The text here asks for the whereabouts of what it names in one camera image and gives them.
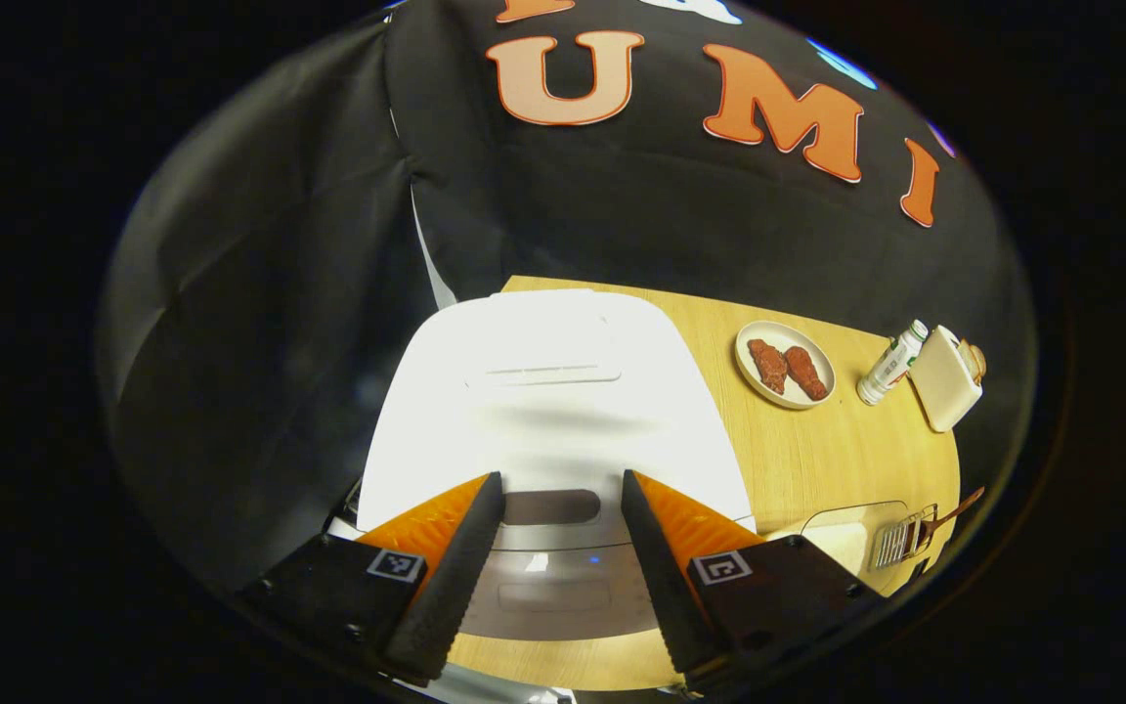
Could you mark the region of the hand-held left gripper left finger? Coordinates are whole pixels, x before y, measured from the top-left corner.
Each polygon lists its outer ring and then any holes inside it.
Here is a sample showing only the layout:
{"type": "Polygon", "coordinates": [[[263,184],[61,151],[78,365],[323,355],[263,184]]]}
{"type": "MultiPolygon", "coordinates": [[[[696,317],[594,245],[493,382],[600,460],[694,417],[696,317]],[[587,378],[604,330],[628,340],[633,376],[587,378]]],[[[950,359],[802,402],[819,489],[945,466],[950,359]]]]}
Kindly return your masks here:
{"type": "Polygon", "coordinates": [[[336,663],[425,686],[441,677],[503,514],[500,473],[474,476],[361,538],[314,536],[238,598],[336,663]]]}

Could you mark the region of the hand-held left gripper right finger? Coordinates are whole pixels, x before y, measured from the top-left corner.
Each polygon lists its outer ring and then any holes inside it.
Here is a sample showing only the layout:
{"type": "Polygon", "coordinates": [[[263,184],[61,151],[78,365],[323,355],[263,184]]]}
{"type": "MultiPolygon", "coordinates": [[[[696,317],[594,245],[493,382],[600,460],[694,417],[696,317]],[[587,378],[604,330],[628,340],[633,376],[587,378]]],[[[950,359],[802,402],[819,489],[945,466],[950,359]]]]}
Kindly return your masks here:
{"type": "Polygon", "coordinates": [[[626,469],[622,514],[674,671],[736,686],[879,611],[879,590],[799,535],[765,540],[626,469]]]}

